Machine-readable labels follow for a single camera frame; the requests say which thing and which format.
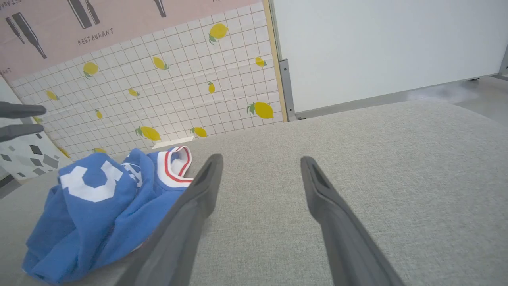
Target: gray sofa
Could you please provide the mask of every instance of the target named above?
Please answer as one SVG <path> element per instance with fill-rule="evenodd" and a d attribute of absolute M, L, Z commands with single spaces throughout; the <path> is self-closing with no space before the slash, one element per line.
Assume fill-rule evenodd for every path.
<path fill-rule="evenodd" d="M 448 104 L 405 102 L 188 142 L 224 173 L 190 285 L 332 285 L 299 160 L 312 156 L 407 285 L 506 285 L 508 129 Z M 0 285 L 20 265 L 56 174 L 0 201 Z M 72 285 L 114 284 L 127 258 Z"/>

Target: pink wallpaper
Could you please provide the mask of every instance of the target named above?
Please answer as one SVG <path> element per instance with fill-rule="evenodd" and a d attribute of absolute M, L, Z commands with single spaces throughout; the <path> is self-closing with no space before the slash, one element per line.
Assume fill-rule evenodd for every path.
<path fill-rule="evenodd" d="M 5 0 L 0 4 L 0 73 L 16 80 L 115 43 L 258 1 Z"/>

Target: grid pattern wall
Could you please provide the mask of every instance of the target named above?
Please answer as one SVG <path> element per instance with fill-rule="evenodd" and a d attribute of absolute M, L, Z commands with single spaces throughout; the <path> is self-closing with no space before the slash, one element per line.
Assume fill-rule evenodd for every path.
<path fill-rule="evenodd" d="M 218 23 L 228 30 L 214 42 L 210 30 Z M 98 71 L 86 75 L 87 63 Z M 282 122 L 262 3 L 118 43 L 9 84 L 24 104 L 47 108 L 37 120 L 74 160 L 95 148 L 109 155 L 149 149 L 158 141 L 136 132 L 143 126 L 168 141 Z M 269 105 L 273 118 L 259 115 L 258 102 Z"/>

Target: floor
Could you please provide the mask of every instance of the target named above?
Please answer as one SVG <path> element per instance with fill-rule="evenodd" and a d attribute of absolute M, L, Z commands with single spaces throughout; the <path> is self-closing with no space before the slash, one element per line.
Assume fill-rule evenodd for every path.
<path fill-rule="evenodd" d="M 316 117 L 335 112 L 411 100 L 448 102 L 508 126 L 508 81 L 493 77 L 483 77 L 474 81 L 454 82 L 419 90 L 356 100 L 297 113 L 297 117 Z"/>

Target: white panel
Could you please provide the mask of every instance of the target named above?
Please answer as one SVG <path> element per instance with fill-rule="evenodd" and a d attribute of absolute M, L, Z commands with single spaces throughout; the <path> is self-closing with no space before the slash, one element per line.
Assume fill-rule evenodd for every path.
<path fill-rule="evenodd" d="M 0 101 L 21 104 L 2 76 L 0 76 Z M 33 118 L 27 120 L 35 124 Z M 26 123 L 21 119 L 0 117 L 0 127 L 19 124 Z M 0 142 L 0 155 L 0 178 L 3 178 L 3 174 L 7 171 L 16 180 L 37 177 L 72 163 L 56 148 L 45 132 L 38 133 L 38 136 L 30 134 Z"/>
<path fill-rule="evenodd" d="M 507 0 L 274 0 L 295 111 L 495 74 Z"/>

